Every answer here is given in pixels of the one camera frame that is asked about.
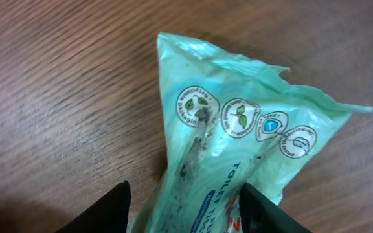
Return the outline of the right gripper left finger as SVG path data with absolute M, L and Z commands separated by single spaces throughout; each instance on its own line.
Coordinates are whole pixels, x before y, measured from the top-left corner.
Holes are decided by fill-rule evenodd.
M 126 233 L 130 203 L 130 184 L 124 181 L 56 233 Z

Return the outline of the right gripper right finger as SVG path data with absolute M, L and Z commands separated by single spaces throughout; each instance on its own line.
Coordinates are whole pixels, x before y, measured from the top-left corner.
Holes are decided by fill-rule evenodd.
M 249 183 L 240 190 L 243 233 L 311 233 Z

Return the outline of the teal wet wipes pack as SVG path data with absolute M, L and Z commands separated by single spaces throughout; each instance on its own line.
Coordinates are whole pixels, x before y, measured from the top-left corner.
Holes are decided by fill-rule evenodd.
M 167 168 L 130 232 L 241 232 L 244 184 L 279 204 L 353 113 L 372 112 L 207 41 L 162 32 L 156 42 Z

